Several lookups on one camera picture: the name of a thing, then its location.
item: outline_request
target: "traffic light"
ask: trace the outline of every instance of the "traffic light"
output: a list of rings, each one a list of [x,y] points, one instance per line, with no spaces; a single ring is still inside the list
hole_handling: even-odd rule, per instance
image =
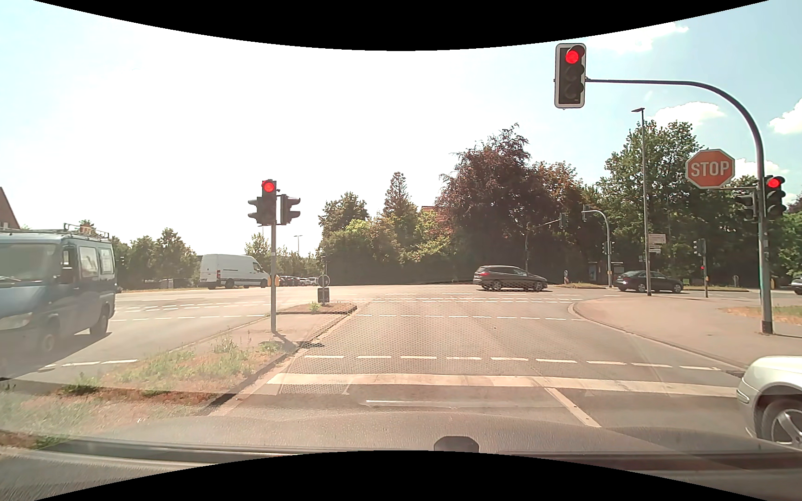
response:
[[[290,198],[288,195],[281,195],[281,225],[288,225],[290,221],[299,217],[299,211],[290,211],[290,209],[301,201],[301,199]]]
[[[741,214],[745,221],[757,222],[757,190],[751,190],[747,195],[738,195],[735,201],[744,206]]]
[[[782,189],[784,184],[785,178],[782,176],[766,176],[763,191],[766,198],[767,219],[778,219],[785,212],[785,206],[782,204],[782,199],[785,197]]]
[[[256,206],[256,211],[249,216],[259,222],[260,226],[277,224],[277,183],[273,179],[262,181],[262,196],[249,201]]]
[[[586,83],[586,46],[556,45],[556,108],[583,108]]]
[[[707,241],[703,238],[699,238],[692,242],[692,248],[698,256],[703,256],[707,254]]]

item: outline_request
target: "car window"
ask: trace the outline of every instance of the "car window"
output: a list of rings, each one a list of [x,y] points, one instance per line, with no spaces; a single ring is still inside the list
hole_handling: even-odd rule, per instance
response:
[[[99,249],[101,253],[101,273],[110,275],[113,273],[113,256],[110,254],[110,249]]]
[[[83,278],[98,276],[98,253],[95,247],[79,248],[79,269]]]

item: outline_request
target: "street lamp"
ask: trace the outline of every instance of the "street lamp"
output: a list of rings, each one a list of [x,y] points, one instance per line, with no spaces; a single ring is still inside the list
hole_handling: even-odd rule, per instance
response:
[[[649,253],[649,182],[645,176],[645,108],[636,108],[632,112],[639,111],[642,119],[642,224],[645,239],[645,293],[652,295],[652,265],[650,264]]]

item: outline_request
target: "dark sedan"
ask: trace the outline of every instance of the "dark sedan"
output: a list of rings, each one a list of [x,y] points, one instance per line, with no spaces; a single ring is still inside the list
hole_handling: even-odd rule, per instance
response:
[[[645,270],[628,271],[615,280],[618,289],[645,291]],[[652,272],[652,290],[672,290],[674,293],[683,291],[683,283],[675,278],[664,276],[657,271]]]
[[[479,267],[472,277],[472,283],[481,285],[484,290],[501,290],[504,287],[521,290],[543,290],[546,279],[521,268],[503,266]]]

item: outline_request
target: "blue van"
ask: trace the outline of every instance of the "blue van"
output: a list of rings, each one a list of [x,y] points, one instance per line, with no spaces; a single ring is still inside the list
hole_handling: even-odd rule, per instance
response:
[[[116,259],[109,236],[87,230],[0,229],[0,369],[85,329],[93,340],[106,335]]]

